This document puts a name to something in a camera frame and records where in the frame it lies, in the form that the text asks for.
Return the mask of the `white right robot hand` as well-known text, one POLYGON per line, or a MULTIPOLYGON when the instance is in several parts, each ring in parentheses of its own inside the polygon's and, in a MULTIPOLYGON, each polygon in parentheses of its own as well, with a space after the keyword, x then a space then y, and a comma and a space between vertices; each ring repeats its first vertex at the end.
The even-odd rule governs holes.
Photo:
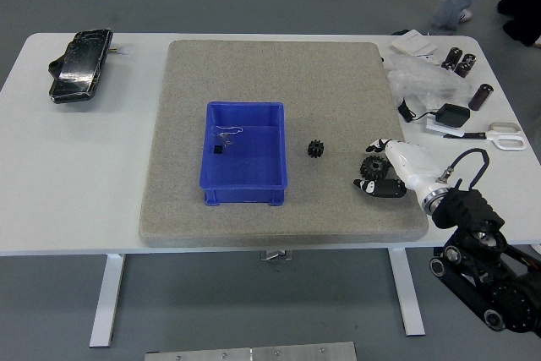
POLYGON ((440 181, 440 169, 428 149, 403 141, 378 139, 366 148, 369 154, 353 184, 378 198, 401 198, 412 190, 419 206, 431 214, 449 186, 440 181))

